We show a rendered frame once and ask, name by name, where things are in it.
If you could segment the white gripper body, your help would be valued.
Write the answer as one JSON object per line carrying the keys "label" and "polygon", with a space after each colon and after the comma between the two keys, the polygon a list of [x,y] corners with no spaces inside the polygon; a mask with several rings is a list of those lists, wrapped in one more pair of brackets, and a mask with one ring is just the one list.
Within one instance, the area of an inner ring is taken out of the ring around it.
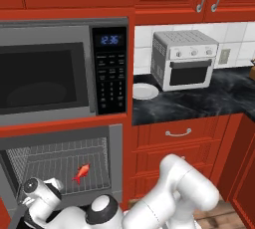
{"label": "white gripper body", "polygon": [[57,189],[58,191],[61,191],[64,188],[63,183],[57,178],[44,180],[44,184],[48,189]]}

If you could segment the metal oven rack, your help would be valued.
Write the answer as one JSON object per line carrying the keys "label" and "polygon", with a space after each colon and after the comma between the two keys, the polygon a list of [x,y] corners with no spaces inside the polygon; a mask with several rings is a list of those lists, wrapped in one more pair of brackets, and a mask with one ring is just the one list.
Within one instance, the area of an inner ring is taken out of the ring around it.
{"label": "metal oven rack", "polygon": [[[7,150],[18,183],[30,177],[57,178],[63,182],[63,195],[102,190],[111,186],[108,139],[98,137]],[[78,168],[88,163],[90,171],[80,183],[73,180]]]}

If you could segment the orange fish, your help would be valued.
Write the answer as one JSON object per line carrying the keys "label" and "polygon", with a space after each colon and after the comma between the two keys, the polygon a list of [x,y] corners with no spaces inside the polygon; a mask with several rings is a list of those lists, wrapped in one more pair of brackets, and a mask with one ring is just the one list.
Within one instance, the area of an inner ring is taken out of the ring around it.
{"label": "orange fish", "polygon": [[80,183],[82,177],[86,177],[90,171],[90,165],[88,163],[78,168],[78,173],[73,177],[77,183]]}

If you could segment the grey built-in microwave oven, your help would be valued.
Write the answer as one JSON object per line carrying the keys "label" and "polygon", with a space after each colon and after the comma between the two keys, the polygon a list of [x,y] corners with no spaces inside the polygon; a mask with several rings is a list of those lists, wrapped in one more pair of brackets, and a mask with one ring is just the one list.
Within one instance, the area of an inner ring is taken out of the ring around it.
{"label": "grey built-in microwave oven", "polygon": [[128,19],[0,21],[0,125],[127,110]]}

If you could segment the white round plate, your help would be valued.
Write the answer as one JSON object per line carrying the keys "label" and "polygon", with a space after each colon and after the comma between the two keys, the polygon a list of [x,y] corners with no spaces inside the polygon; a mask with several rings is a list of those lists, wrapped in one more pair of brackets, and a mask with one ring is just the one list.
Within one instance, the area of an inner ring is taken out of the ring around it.
{"label": "white round plate", "polygon": [[137,83],[132,88],[132,97],[136,100],[151,100],[157,97],[158,94],[158,88],[151,84]]}

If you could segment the white toaster oven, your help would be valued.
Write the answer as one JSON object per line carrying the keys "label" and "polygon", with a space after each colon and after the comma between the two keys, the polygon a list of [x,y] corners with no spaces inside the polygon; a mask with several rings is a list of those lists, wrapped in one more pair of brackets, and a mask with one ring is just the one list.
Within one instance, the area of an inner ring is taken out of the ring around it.
{"label": "white toaster oven", "polygon": [[[210,85],[218,42],[198,30],[158,31],[153,34],[150,72],[164,92],[203,89]],[[170,62],[211,59],[206,68],[173,69]]]}

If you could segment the red drawer front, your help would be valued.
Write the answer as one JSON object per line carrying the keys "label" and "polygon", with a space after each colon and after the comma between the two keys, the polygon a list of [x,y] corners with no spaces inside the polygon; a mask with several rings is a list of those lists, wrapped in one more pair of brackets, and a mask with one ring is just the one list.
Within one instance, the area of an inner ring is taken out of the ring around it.
{"label": "red drawer front", "polygon": [[[138,148],[167,143],[218,140],[222,138],[228,120],[228,115],[219,115],[138,125],[132,129],[133,140]],[[171,133],[185,133],[189,127],[192,129],[189,135],[182,137],[165,135],[167,130]]]}
{"label": "red drawer front", "polygon": [[218,141],[206,141],[187,145],[176,145],[174,147],[158,147],[143,150],[136,155],[136,172],[145,173],[158,171],[161,160],[169,154],[184,157],[191,165],[203,166],[213,164],[218,148]]}

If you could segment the red base cupboard door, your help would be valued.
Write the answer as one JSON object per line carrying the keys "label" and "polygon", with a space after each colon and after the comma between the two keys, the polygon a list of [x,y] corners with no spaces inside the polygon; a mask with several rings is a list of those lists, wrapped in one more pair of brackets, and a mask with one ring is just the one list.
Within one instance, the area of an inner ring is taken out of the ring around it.
{"label": "red base cupboard door", "polygon": [[245,119],[234,139],[236,168],[229,200],[247,229],[255,229],[255,122]]}

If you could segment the brown wooden object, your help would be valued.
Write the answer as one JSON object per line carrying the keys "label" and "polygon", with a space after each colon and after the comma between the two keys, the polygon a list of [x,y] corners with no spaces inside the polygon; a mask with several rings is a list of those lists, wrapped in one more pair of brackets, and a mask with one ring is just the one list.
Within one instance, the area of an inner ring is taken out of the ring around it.
{"label": "brown wooden object", "polygon": [[253,64],[253,67],[250,70],[249,78],[255,81],[255,59],[251,60],[251,63]]}

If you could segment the grey wall socket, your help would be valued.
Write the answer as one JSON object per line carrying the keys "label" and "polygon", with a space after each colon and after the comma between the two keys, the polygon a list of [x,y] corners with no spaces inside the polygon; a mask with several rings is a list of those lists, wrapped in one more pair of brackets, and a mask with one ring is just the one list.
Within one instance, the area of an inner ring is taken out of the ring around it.
{"label": "grey wall socket", "polygon": [[222,49],[219,57],[219,65],[227,64],[228,63],[228,58],[230,55],[230,50],[229,49]]}

